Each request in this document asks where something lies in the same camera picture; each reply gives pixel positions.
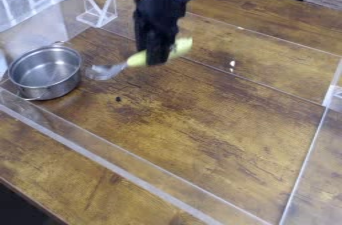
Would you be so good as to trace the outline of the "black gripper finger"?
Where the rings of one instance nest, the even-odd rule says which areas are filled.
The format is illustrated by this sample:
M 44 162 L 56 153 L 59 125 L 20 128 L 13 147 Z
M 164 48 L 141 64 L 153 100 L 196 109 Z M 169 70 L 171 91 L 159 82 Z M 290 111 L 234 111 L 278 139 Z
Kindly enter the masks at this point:
M 136 49 L 143 51 L 147 45 L 148 24 L 141 17 L 135 18 L 135 40 Z
M 167 62 L 177 32 L 177 27 L 171 27 L 165 30 L 152 26 L 147 27 L 145 50 L 148 66 L 160 65 Z

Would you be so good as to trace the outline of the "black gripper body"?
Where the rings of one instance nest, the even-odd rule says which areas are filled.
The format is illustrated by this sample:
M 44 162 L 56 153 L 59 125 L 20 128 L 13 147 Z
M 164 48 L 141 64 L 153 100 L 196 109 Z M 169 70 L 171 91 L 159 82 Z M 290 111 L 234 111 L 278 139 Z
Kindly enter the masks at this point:
M 141 17 L 148 26 L 160 30 L 177 27 L 177 20 L 185 15 L 189 0 L 135 0 L 133 20 Z

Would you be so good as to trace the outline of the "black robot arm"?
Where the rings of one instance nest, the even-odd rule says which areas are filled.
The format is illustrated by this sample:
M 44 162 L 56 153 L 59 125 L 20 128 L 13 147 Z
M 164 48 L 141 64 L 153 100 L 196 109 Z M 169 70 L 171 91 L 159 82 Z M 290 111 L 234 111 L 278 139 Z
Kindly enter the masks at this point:
M 185 16 L 189 0 L 135 0 L 136 49 L 147 52 L 148 66 L 164 64 L 179 32 L 177 20 Z

